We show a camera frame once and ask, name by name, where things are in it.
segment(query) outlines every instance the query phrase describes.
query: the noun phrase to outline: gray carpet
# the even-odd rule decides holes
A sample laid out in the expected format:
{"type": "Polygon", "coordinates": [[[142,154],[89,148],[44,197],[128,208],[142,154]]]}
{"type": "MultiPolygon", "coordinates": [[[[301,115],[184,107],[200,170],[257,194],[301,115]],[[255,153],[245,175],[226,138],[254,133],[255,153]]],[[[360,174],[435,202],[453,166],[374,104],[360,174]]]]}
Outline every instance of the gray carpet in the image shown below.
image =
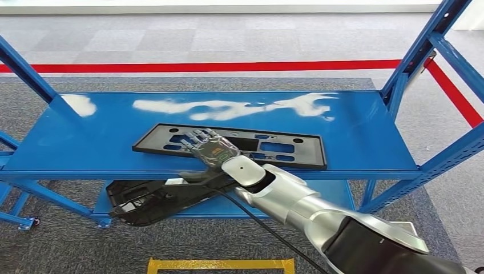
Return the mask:
{"type": "MultiPolygon", "coordinates": [[[[372,89],[369,78],[47,78],[59,92],[77,91],[205,91],[205,90],[355,90],[372,89]]],[[[0,78],[0,128],[22,139],[45,104],[16,78],[0,78]]],[[[43,182],[76,202],[92,206],[98,181],[43,182]]],[[[379,182],[378,191],[393,182],[379,182]]],[[[364,184],[352,181],[355,197],[364,184]]],[[[23,215],[39,216],[42,224],[28,232],[0,224],[0,273],[146,273],[156,259],[287,259],[297,273],[317,273],[251,220],[165,220],[144,228],[117,222],[109,229],[63,209],[31,198],[23,215]]],[[[433,254],[458,261],[442,223],[421,188],[378,215],[412,221],[433,254]]],[[[317,261],[318,253],[296,231],[267,223],[317,261]]],[[[193,273],[173,271],[164,273],[193,273]]],[[[217,273],[281,273],[281,271],[217,271],[217,273]]]]}

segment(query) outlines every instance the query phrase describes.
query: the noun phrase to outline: black plastic panel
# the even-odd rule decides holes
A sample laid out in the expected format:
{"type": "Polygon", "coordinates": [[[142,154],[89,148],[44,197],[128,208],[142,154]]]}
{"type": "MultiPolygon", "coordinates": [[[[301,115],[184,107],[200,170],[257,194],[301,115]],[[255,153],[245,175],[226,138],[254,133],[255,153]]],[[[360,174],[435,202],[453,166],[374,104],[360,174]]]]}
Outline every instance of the black plastic panel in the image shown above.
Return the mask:
{"type": "MultiPolygon", "coordinates": [[[[210,127],[237,146],[244,155],[259,164],[280,167],[326,169],[326,159],[320,136],[284,132],[252,131],[210,127]]],[[[180,144],[184,134],[203,127],[157,124],[133,146],[133,151],[192,157],[180,144]]]]}
{"type": "Polygon", "coordinates": [[[166,219],[221,192],[238,186],[220,173],[202,182],[168,185],[166,180],[114,180],[106,187],[111,217],[144,227],[166,219]]]}

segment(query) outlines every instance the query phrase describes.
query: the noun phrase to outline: white wall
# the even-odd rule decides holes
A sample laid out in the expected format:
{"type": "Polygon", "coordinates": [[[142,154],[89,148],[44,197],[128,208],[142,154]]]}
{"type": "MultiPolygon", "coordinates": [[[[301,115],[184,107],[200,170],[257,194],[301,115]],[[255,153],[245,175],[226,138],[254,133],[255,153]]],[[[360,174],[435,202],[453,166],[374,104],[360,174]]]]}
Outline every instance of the white wall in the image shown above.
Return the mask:
{"type": "Polygon", "coordinates": [[[484,0],[473,0],[452,27],[454,30],[484,30],[484,0]]]}
{"type": "Polygon", "coordinates": [[[0,14],[410,13],[441,0],[0,0],[0,14]]]}

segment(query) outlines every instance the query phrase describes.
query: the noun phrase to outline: black cable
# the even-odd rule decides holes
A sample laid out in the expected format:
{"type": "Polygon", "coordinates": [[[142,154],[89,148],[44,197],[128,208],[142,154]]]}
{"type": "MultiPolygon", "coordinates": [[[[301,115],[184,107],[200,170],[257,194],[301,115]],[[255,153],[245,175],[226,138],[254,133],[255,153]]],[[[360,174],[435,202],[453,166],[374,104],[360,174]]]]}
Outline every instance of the black cable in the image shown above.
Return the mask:
{"type": "Polygon", "coordinates": [[[254,221],[256,221],[257,224],[259,224],[261,227],[263,227],[265,230],[267,230],[272,236],[276,237],[281,243],[285,244],[290,250],[294,251],[297,253],[299,256],[301,256],[305,261],[307,261],[310,265],[312,265],[315,269],[317,269],[319,272],[323,274],[328,274],[326,270],[324,270],[322,267],[320,267],[315,261],[313,261],[310,257],[308,257],[306,254],[302,253],[299,249],[295,248],[294,245],[291,245],[288,241],[284,240],[283,237],[279,236],[274,230],[272,230],[270,227],[268,227],[266,224],[264,224],[263,221],[261,221],[259,218],[257,218],[254,214],[252,214],[250,211],[248,211],[243,205],[241,205],[237,200],[234,198],[228,196],[226,193],[216,190],[214,188],[208,188],[209,190],[213,190],[225,198],[229,199],[231,202],[233,202],[236,206],[238,206],[242,211],[244,211],[247,215],[249,215],[254,221]]]}

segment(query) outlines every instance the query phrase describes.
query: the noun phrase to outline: black arm segment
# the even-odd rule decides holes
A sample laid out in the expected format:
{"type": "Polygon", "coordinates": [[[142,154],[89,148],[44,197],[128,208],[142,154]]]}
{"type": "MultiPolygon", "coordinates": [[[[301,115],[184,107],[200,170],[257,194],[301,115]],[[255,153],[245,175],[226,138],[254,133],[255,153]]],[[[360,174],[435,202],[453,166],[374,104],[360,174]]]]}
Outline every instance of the black arm segment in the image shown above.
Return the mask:
{"type": "Polygon", "coordinates": [[[418,253],[348,218],[325,252],[344,274],[465,274],[458,263],[418,253]]]}

